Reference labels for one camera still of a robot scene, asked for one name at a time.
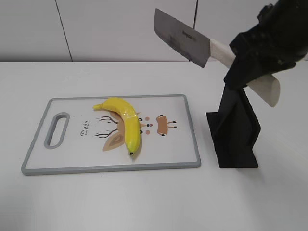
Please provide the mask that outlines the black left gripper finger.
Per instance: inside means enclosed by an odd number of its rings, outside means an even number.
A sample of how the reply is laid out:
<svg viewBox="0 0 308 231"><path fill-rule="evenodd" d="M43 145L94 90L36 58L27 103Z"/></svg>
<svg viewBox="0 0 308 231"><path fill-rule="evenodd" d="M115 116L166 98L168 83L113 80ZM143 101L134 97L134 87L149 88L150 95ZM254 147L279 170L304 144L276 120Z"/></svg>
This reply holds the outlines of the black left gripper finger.
<svg viewBox="0 0 308 231"><path fill-rule="evenodd" d="M285 59L269 52L253 51L248 54L223 55L223 62L229 66L224 82L229 88L243 88L248 82L263 75L285 69Z"/></svg>

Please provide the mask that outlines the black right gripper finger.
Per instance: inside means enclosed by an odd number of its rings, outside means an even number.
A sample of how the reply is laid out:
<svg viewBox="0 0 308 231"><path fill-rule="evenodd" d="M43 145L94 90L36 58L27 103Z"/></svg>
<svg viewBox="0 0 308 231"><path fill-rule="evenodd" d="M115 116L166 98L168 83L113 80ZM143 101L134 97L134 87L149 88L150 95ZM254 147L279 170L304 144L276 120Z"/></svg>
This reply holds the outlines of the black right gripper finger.
<svg viewBox="0 0 308 231"><path fill-rule="evenodd" d="M257 52L257 29L252 28L239 33L229 44L235 55L246 55Z"/></svg>

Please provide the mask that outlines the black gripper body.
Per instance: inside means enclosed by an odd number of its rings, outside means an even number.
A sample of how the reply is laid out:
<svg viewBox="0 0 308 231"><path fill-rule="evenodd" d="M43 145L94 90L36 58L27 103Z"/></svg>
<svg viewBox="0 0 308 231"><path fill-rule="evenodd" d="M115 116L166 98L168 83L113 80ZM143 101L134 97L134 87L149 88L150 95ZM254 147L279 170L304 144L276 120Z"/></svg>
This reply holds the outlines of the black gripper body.
<svg viewBox="0 0 308 231"><path fill-rule="evenodd" d="M262 72L291 69L308 52L308 2L279 0L265 5L250 29L251 52Z"/></svg>

